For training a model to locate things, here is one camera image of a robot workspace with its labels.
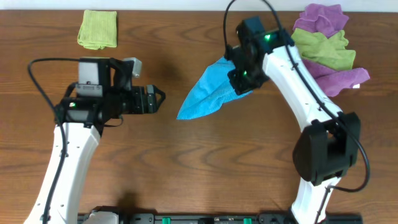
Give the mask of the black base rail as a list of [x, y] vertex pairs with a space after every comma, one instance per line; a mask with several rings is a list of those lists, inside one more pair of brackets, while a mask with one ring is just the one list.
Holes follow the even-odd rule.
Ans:
[[79, 214], [77, 223], [123, 224], [294, 224], [291, 212], [253, 214], [158, 214], [153, 210], [126, 212], [118, 207], [98, 206], [90, 213]]

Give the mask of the purple microfiber cloth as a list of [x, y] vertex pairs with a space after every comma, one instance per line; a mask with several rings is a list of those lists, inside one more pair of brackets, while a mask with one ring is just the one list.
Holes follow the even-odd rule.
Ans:
[[358, 85], [370, 79], [364, 68], [337, 71], [311, 60], [302, 60], [326, 96], [337, 96], [344, 89], [358, 88]]
[[343, 14], [340, 4], [325, 6], [322, 4], [309, 4], [299, 14], [293, 30], [302, 29], [307, 32], [320, 32], [330, 38], [343, 30], [349, 17]]

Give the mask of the upper purple microfiber cloth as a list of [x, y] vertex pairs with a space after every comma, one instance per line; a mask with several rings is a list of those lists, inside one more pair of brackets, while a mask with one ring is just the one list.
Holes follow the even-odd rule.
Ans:
[[349, 17], [343, 14], [340, 4], [325, 6], [322, 4], [309, 4], [299, 14], [293, 30], [302, 29], [307, 32], [320, 32], [330, 38], [343, 30]]

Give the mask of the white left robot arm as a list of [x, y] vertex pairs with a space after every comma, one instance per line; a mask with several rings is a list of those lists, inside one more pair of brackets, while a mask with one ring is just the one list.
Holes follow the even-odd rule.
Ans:
[[127, 223], [113, 209], [79, 215], [78, 206], [93, 154], [111, 119], [125, 114], [156, 113], [165, 93], [154, 85], [134, 86], [142, 63], [135, 57], [118, 60], [83, 57], [78, 81], [71, 83], [55, 116], [53, 148], [44, 181], [26, 223]]

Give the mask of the crumpled green microfiber cloth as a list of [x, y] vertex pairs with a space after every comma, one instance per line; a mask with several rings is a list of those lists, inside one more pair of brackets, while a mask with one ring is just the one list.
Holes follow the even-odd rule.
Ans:
[[303, 59], [316, 62], [334, 70], [351, 70], [356, 57], [355, 50], [346, 49], [349, 44], [345, 31], [327, 38], [321, 32], [295, 29], [291, 38]]

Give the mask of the folded green microfiber cloth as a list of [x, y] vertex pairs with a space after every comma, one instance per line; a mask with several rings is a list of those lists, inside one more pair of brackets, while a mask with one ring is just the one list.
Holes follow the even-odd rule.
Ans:
[[117, 15], [116, 11], [85, 10], [78, 32], [78, 44], [90, 50], [116, 48]]

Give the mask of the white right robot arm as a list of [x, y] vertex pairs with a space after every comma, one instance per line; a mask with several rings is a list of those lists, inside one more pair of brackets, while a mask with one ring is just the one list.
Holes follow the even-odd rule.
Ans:
[[236, 33], [239, 45], [226, 51], [235, 66], [228, 73], [234, 91], [243, 95], [272, 80], [301, 132], [292, 155], [300, 183], [290, 216], [268, 215], [263, 223], [362, 223], [361, 215], [326, 214], [333, 187], [356, 163], [358, 116], [345, 114], [324, 94], [286, 30], [266, 31], [260, 19], [252, 17], [239, 23]]

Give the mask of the lower purple microfiber cloth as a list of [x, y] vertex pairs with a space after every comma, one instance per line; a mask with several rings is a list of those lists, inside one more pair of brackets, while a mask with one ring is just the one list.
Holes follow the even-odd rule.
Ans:
[[358, 85], [370, 79], [364, 68], [337, 71], [311, 60], [302, 60], [326, 96], [337, 96], [344, 89], [358, 88]]

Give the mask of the blue microfiber cloth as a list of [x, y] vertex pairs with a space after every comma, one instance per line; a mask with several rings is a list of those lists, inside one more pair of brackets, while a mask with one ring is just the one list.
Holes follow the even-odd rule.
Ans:
[[207, 116], [218, 111], [225, 103], [251, 94], [252, 91], [236, 94], [228, 78], [228, 72], [233, 69], [233, 63], [223, 57], [208, 66], [187, 95], [177, 119], [189, 120]]

